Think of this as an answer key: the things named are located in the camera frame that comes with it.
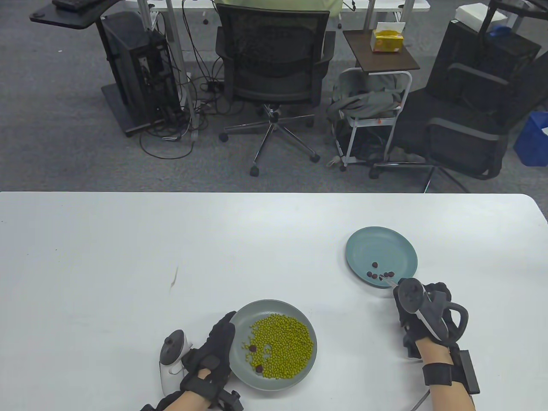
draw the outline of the plate rim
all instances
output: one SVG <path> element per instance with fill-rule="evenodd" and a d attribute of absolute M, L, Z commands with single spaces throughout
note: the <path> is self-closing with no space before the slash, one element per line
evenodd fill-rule
<path fill-rule="evenodd" d="M 370 283 L 369 281 L 367 281 L 365 278 L 362 278 L 362 276 L 360 276 L 356 270 L 354 269 L 354 267 L 352 266 L 352 264 L 350 263 L 349 261 L 349 258 L 348 258 L 348 247 L 349 247 L 349 243 L 350 243 L 350 240 L 352 240 L 352 237 L 354 237 L 355 235 L 357 235 L 360 231 L 363 231 L 363 230 L 367 230 L 367 229 L 383 229 L 383 230 L 388 230 L 388 231 L 391 231 L 393 233 L 395 233 L 396 235 L 402 237 L 405 241 L 407 241 L 407 243 L 409 243 L 409 245 L 411 246 L 411 249 L 413 250 L 413 254 L 415 255 L 415 261 L 416 261 L 416 264 L 415 264 L 415 270 L 413 271 L 413 274 L 411 274 L 411 277 L 413 277 L 415 274 L 416 274 L 416 271 L 417 269 L 419 268 L 419 256 L 417 255 L 416 253 L 416 250 L 415 250 L 415 247 L 413 247 L 413 245 L 411 244 L 411 241 L 409 241 L 403 234 L 397 232 L 396 230 L 393 230 L 393 229 L 390 229 L 388 227 L 382 227 L 380 225 L 371 225 L 371 226 L 367 226 L 367 227 L 362 227 L 361 229 L 359 230 L 356 230 L 355 232 L 352 233 L 352 235 L 348 238 L 348 240 L 346 240 L 346 244 L 345 244 L 345 260 L 346 260 L 346 263 L 348 264 L 348 266 L 350 267 L 350 269 L 352 270 L 352 272 L 356 275 L 356 277 L 358 277 L 361 281 L 363 281 L 364 283 L 370 285 L 370 286 L 373 286 L 373 287 L 377 287 L 377 288 L 383 288 L 383 289 L 386 289 L 386 288 L 390 288 L 390 285 L 389 284 L 373 284 L 373 283 Z"/>
<path fill-rule="evenodd" d="M 256 389 L 256 390 L 259 390 L 259 391 L 268 391 L 268 392 L 283 391 L 283 390 L 286 390 L 286 389 L 288 389 L 288 388 L 291 388 L 291 387 L 297 385 L 297 384 L 300 383 L 302 380 L 304 380 L 304 379 L 306 378 L 306 376 L 309 374 L 310 370 L 312 369 L 312 367 L 313 367 L 314 364 L 316 363 L 316 356 L 317 356 L 317 354 L 318 354 L 318 338 L 316 337 L 316 331 L 314 330 L 314 327 L 312 326 L 312 323 L 310 322 L 310 320 L 308 319 L 308 317 L 307 317 L 301 310 L 299 310 L 297 307 L 291 305 L 291 304 L 288 303 L 288 302 L 285 302 L 285 301 L 282 301 L 282 300 L 271 299 L 271 298 L 264 298 L 264 299 L 260 299 L 260 300 L 256 300 L 256 301 L 252 301 L 252 302 L 247 303 L 247 304 L 244 305 L 242 308 L 240 308 L 238 311 L 236 311 L 236 313 L 235 313 L 235 314 L 232 316 L 232 318 L 230 319 L 230 323 L 232 323 L 232 319 L 233 319 L 234 317 L 236 317 L 236 316 L 238 315 L 238 313 L 239 313 L 240 311 L 242 311 L 244 308 L 246 308 L 246 307 L 249 306 L 249 305 L 252 305 L 252 304 L 255 304 L 255 303 L 258 303 L 258 302 L 263 302 L 263 301 L 273 301 L 273 302 L 276 302 L 276 303 L 281 303 L 281 304 L 283 304 L 283 305 L 287 305 L 287 306 L 289 306 L 289 307 L 291 307 L 291 308 L 297 310 L 298 312 L 300 312 L 300 313 L 302 314 L 302 316 L 306 319 L 307 325 L 310 326 L 309 332 L 312 331 L 312 334 L 313 334 L 313 335 L 311 335 L 311 339 L 314 341 L 314 346 L 315 346 L 315 349 L 312 350 L 312 356 L 310 357 L 310 360 L 309 360 L 309 363 L 311 362 L 310 368 L 308 369 L 308 371 L 306 372 L 306 374 L 304 374 L 304 375 L 302 376 L 301 379 L 296 380 L 295 377 L 293 377 L 293 378 L 292 378 L 293 381 L 292 381 L 292 383 L 291 383 L 290 385 L 288 385 L 287 387 L 278 388 L 278 389 L 268 389 L 268 388 L 257 387 L 257 386 L 255 386 L 255 385 L 253 385 L 253 384 L 250 384 L 250 383 L 244 381 L 236 372 L 234 372 L 234 370 L 233 370 L 232 368 L 230 368 L 230 370 L 232 371 L 232 373 L 233 373 L 236 377 L 238 377 L 238 379 L 239 379 L 242 383 L 244 383 L 245 385 L 247 385 L 247 386 L 249 386 L 249 387 L 251 387 L 251 388 L 254 388 L 254 389 Z M 232 352 L 232 347 L 235 346 L 234 343 L 235 343 L 235 342 L 232 341 L 232 345 L 231 345 L 231 347 L 230 347 L 230 351 L 229 351 L 229 363 L 230 363 L 230 354 L 231 354 L 231 352 Z"/>

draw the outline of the gray plate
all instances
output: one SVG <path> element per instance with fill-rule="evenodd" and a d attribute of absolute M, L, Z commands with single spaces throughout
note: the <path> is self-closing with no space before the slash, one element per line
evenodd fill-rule
<path fill-rule="evenodd" d="M 242 343 L 249 343 L 249 337 L 252 336 L 250 326 L 256 321 L 268 317 L 270 314 L 285 314 L 288 317 L 293 317 L 306 325 L 309 330 L 310 339 L 314 343 L 312 356 L 309 363 L 298 375 L 291 379 L 273 379 L 264 378 L 261 374 L 256 373 L 251 365 L 246 361 L 247 350 L 242 349 Z M 232 347 L 230 348 L 230 368 L 234 375 L 250 387 L 263 391 L 279 391 L 292 387 L 300 382 L 309 373 L 316 359 L 318 349 L 318 341 L 316 333 L 312 328 L 312 324 L 308 321 L 305 315 L 297 310 L 294 306 L 278 300 L 259 300 L 251 302 L 242 307 L 233 318 L 230 320 L 236 327 L 236 335 Z"/>

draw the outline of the tissue box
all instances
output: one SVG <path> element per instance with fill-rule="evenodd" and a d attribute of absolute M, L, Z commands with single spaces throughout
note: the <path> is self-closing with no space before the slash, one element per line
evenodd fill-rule
<path fill-rule="evenodd" d="M 371 50 L 376 53 L 401 52 L 404 27 L 405 23 L 378 23 L 376 30 L 371 34 Z"/>

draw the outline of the blue box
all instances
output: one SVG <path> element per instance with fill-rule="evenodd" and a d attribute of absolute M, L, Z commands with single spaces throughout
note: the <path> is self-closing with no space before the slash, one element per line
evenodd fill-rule
<path fill-rule="evenodd" d="M 548 112 L 532 112 L 514 144 L 521 162 L 528 167 L 548 165 L 548 135 L 543 132 L 545 127 L 548 127 Z"/>

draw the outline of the forearm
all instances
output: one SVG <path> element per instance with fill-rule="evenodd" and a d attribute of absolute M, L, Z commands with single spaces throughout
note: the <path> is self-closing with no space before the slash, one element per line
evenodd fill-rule
<path fill-rule="evenodd" d="M 211 371 L 208 369 L 200 370 L 198 378 L 204 379 Z M 195 392 L 186 391 L 170 404 L 165 411 L 206 411 L 211 405 L 204 397 Z"/>
<path fill-rule="evenodd" d="M 449 349 L 435 344 L 428 338 L 418 340 L 416 346 L 424 364 L 435 362 L 453 364 Z M 473 411 L 475 410 L 466 388 L 456 381 L 452 385 L 431 385 L 430 395 L 434 411 Z"/>

